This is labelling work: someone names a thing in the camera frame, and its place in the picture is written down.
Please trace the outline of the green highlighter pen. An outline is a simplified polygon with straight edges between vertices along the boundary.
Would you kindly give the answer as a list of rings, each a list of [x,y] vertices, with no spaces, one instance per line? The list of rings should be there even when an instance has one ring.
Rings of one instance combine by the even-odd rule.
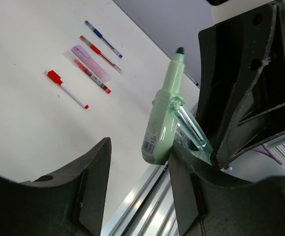
[[[180,94],[184,60],[184,48],[179,47],[169,63],[163,86],[152,102],[141,147],[142,157],[149,164],[164,165],[174,140],[184,146],[191,141],[196,147],[194,155],[211,164],[213,147]]]

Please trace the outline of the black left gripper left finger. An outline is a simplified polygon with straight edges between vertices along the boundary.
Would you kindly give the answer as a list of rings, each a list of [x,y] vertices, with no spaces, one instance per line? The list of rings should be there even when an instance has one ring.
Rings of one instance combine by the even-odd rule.
[[[111,154],[106,137],[35,181],[0,176],[0,236],[100,235]]]

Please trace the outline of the clear small pen cap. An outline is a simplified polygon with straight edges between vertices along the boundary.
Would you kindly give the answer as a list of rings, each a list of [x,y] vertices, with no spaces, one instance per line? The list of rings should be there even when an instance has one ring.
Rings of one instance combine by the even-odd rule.
[[[69,50],[65,51],[65,52],[63,53],[63,56],[64,56],[66,59],[68,59],[70,62],[74,63],[75,56],[74,56]]]

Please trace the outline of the red marker cap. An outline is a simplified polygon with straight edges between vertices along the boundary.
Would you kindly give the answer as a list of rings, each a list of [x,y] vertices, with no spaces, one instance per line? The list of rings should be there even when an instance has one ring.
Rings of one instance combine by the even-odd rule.
[[[53,70],[46,70],[45,74],[55,84],[58,84],[60,86],[63,83],[63,81],[61,80],[61,77],[55,71],[53,71]]]

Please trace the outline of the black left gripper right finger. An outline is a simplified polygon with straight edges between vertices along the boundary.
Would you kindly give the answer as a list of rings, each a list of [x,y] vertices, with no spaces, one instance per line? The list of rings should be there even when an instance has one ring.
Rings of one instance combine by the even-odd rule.
[[[285,177],[252,183],[174,143],[169,172],[182,236],[285,236]]]

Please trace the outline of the red ink clear pen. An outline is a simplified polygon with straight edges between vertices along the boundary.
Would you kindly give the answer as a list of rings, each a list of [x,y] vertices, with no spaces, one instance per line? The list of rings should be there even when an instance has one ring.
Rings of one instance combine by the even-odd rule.
[[[86,66],[84,66],[78,59],[73,59],[73,62],[78,68],[80,68],[87,76],[89,76],[102,90],[107,94],[110,94],[112,91],[95,75],[93,74]]]

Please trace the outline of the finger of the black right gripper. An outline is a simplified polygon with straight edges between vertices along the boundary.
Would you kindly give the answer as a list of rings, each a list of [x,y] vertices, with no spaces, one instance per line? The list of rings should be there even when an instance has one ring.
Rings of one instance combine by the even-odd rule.
[[[213,166],[222,169],[285,134],[285,3],[204,29],[199,46],[197,121],[213,147]]]

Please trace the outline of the thin white red marker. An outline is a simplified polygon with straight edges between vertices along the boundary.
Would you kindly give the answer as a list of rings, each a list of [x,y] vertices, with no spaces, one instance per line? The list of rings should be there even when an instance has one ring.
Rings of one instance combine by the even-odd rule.
[[[80,106],[82,106],[85,110],[89,108],[89,105],[84,102],[73,90],[71,90],[65,82],[63,82],[60,87],[71,96]]]

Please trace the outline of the red grip gel pen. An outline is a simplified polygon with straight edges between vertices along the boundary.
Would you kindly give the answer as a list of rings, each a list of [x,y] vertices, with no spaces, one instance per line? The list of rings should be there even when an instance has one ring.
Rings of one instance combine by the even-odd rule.
[[[92,44],[88,39],[86,39],[83,35],[80,36],[80,40],[84,42],[91,50],[93,50],[96,54],[98,54],[102,59],[104,59],[111,67],[113,67],[118,73],[121,75],[123,71],[113,63],[107,56],[105,56],[101,50],[99,50],[94,44]]]

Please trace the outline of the blue grip gel pen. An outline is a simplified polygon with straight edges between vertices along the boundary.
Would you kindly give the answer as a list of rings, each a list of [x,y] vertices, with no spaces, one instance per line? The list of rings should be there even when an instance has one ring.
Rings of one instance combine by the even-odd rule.
[[[102,35],[102,33],[94,27],[89,21],[85,21],[87,27],[95,33],[119,58],[123,58],[123,55]]]

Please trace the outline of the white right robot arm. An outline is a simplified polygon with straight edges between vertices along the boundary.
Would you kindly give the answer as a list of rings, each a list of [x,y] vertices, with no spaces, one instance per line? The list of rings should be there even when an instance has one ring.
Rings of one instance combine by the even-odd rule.
[[[197,121],[225,168],[285,134],[285,1],[215,0],[199,32]]]

